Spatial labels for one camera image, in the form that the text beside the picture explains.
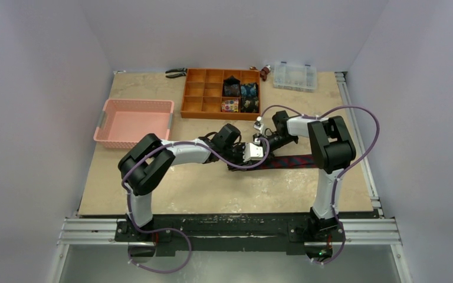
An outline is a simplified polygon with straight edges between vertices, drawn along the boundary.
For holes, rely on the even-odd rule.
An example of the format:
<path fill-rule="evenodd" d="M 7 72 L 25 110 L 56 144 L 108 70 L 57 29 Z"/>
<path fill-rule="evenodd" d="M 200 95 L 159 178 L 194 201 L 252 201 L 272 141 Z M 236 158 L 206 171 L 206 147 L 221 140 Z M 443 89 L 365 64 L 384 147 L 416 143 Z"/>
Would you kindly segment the red navy striped tie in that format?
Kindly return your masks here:
<path fill-rule="evenodd" d="M 263 164 L 250 170 L 317 168 L 311 154 L 269 157 Z"/>

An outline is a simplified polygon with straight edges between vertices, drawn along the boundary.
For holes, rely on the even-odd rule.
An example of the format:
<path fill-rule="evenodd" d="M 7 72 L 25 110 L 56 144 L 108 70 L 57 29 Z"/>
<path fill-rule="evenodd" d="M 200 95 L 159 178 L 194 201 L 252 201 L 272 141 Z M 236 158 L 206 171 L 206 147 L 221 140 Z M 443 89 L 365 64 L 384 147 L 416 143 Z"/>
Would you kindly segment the orange compartment tray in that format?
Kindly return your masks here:
<path fill-rule="evenodd" d="M 261 102 L 258 70 L 189 68 L 180 114 L 185 119 L 254 121 Z"/>

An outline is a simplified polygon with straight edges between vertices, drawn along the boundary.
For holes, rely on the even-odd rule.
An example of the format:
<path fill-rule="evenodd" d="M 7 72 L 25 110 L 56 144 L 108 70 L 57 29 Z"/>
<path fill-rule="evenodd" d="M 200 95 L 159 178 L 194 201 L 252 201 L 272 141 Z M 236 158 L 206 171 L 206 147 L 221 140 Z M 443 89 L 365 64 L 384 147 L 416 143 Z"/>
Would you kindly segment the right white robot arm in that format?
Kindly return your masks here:
<path fill-rule="evenodd" d="M 268 140 L 271 150 L 279 149 L 300 137 L 308 138 L 310 151 L 316 168 L 319 169 L 317 193 L 305 233 L 321 240 L 338 227 L 338 199 L 344 171 L 356 158 L 356 148 L 343 117 L 311 118 L 309 116 L 289 117 L 286 111 L 278 111 L 272 117 L 276 131 L 264 133 L 263 118 L 257 117 L 254 128 L 259 131 L 255 139 Z"/>

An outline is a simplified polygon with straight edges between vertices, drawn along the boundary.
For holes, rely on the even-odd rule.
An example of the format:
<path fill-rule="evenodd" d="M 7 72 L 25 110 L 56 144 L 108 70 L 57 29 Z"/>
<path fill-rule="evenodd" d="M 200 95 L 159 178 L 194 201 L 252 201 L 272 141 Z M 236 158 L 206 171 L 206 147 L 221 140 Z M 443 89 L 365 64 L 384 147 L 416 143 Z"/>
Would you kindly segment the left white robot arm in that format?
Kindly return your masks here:
<path fill-rule="evenodd" d="M 153 133 L 144 136 L 117 165 L 127 195 L 126 219 L 131 236 L 145 241 L 155 231 L 152 192 L 172 166 L 222 160 L 229 168 L 237 169 L 246 166 L 247 148 L 240 131 L 231 124 L 190 141 L 163 140 Z"/>

